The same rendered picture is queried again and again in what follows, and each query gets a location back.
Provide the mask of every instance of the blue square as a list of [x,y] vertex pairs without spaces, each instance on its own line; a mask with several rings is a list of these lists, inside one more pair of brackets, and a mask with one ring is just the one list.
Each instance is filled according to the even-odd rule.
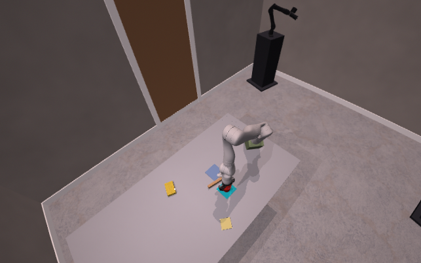
[[217,191],[220,192],[220,194],[222,194],[226,199],[228,199],[233,194],[233,192],[236,191],[236,187],[234,187],[232,184],[231,189],[228,192],[220,191],[220,188],[217,187]]
[[208,170],[207,170],[207,175],[210,176],[210,178],[212,180],[217,180],[218,179],[218,173],[220,173],[220,167],[216,166],[215,164],[212,165]]

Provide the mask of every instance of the brown door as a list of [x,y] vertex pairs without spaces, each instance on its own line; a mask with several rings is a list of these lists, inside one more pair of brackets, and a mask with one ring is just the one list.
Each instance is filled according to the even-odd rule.
[[197,99],[184,0],[115,0],[160,121]]

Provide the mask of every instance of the green base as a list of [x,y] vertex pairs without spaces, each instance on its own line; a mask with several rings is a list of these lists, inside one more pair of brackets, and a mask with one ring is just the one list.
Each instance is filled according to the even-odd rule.
[[252,149],[259,149],[262,148],[262,146],[264,146],[264,141],[261,141],[259,144],[255,145],[254,143],[252,143],[251,141],[246,141],[244,143],[244,145],[246,146],[246,150],[252,150]]

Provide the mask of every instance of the wooden stick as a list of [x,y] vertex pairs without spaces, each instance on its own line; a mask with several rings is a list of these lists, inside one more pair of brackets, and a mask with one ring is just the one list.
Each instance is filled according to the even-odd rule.
[[219,177],[217,180],[215,180],[213,183],[209,184],[207,187],[210,189],[212,186],[216,185],[221,181],[221,177]]

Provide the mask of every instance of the yellow block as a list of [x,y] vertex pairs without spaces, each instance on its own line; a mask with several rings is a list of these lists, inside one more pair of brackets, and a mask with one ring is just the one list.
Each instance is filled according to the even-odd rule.
[[170,181],[170,182],[166,183],[165,188],[166,188],[166,194],[168,196],[176,194],[176,188],[174,187],[173,181]]
[[220,225],[222,230],[233,228],[233,226],[231,225],[231,219],[229,217],[225,219],[220,219]]

